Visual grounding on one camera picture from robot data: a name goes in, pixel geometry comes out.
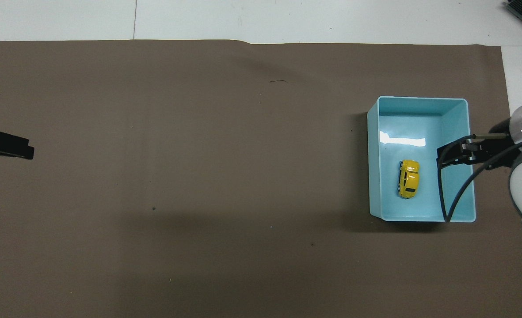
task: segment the brown paper sheet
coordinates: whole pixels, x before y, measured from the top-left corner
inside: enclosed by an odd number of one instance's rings
[[[0,42],[0,317],[522,317],[509,171],[474,223],[369,214],[380,95],[509,116],[499,47]]]

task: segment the cable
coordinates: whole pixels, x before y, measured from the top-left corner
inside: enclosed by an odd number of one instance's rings
[[[475,138],[475,135],[469,135],[469,136],[461,137],[455,141],[452,141],[451,143],[448,143],[438,157],[437,168],[438,168],[439,202],[441,203],[441,213],[443,214],[444,221],[447,221],[447,213],[445,210],[445,201],[443,201],[443,188],[442,188],[442,184],[441,184],[441,169],[442,169],[443,159],[445,159],[445,156],[447,155],[448,151],[453,147],[453,145],[460,144],[467,139],[474,139],[474,138]]]
[[[465,189],[467,189],[467,187],[469,186],[471,181],[473,181],[473,179],[475,179],[475,177],[477,177],[477,175],[479,175],[479,173],[483,172],[485,169],[487,169],[487,167],[489,167],[490,165],[492,165],[493,163],[498,161],[504,155],[507,155],[509,152],[514,151],[520,147],[522,147],[522,142],[517,143],[516,145],[512,145],[512,146],[508,147],[507,149],[504,149],[503,151],[500,151],[499,153],[497,153],[496,155],[491,157],[489,160],[485,161],[485,163],[483,163],[483,165],[481,165],[481,167],[479,167],[477,170],[475,170],[475,172],[469,178],[467,178],[467,180],[465,181],[465,183],[463,183],[463,185],[461,186],[459,191],[457,191],[457,195],[455,195],[455,199],[453,199],[453,202],[451,203],[451,207],[449,208],[449,213],[447,214],[447,220],[446,220],[447,222],[449,222],[451,220],[451,217],[453,216],[453,212],[455,211],[455,207],[457,206],[457,202],[459,202],[459,199],[461,199],[461,195],[463,195],[463,193],[465,192]]]

